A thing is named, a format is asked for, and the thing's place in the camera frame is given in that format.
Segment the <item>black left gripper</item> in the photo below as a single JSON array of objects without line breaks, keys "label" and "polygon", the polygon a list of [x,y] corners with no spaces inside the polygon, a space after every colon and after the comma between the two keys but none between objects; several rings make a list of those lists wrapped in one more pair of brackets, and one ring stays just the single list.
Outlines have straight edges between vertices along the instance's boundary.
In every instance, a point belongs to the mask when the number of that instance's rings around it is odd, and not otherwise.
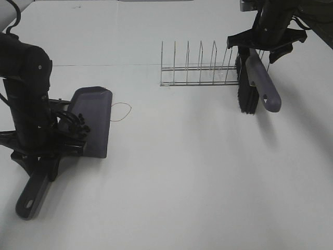
[{"label": "black left gripper", "polygon": [[3,83],[7,95],[4,102],[10,108],[15,126],[11,139],[17,141],[11,159],[26,172],[55,181],[61,155],[82,156],[86,142],[60,142],[53,147],[52,153],[50,144],[57,135],[54,132],[57,118],[48,98],[49,84],[28,84],[12,79],[5,79]]}]

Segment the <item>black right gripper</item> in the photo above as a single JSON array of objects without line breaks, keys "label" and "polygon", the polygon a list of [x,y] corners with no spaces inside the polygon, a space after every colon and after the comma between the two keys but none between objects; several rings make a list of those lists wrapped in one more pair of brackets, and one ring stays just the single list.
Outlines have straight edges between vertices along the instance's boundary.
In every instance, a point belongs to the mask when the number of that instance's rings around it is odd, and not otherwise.
[{"label": "black right gripper", "polygon": [[294,13],[294,1],[254,1],[258,11],[252,29],[227,37],[227,48],[234,46],[269,49],[273,64],[293,50],[294,42],[304,43],[305,30],[287,28]]}]

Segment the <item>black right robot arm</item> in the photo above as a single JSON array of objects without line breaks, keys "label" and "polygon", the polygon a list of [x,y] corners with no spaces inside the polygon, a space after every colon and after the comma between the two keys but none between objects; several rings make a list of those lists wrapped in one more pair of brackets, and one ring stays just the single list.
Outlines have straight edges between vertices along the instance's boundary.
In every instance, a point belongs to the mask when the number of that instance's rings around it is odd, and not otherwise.
[{"label": "black right robot arm", "polygon": [[269,51],[270,63],[305,42],[307,30],[324,41],[332,34],[332,1],[240,1],[240,10],[257,15],[251,29],[227,37],[227,47]]}]

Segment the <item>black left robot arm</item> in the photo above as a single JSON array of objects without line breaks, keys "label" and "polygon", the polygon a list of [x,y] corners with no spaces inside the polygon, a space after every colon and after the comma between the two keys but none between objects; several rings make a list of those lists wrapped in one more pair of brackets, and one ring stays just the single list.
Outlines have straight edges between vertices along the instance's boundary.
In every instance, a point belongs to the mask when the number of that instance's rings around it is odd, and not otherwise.
[{"label": "black left robot arm", "polygon": [[14,1],[15,23],[1,33],[1,78],[15,129],[1,132],[1,145],[13,150],[12,158],[28,173],[45,172],[50,181],[58,174],[65,153],[80,153],[90,132],[82,114],[63,110],[68,102],[49,99],[53,62],[35,45],[23,43],[11,32],[21,20]]}]

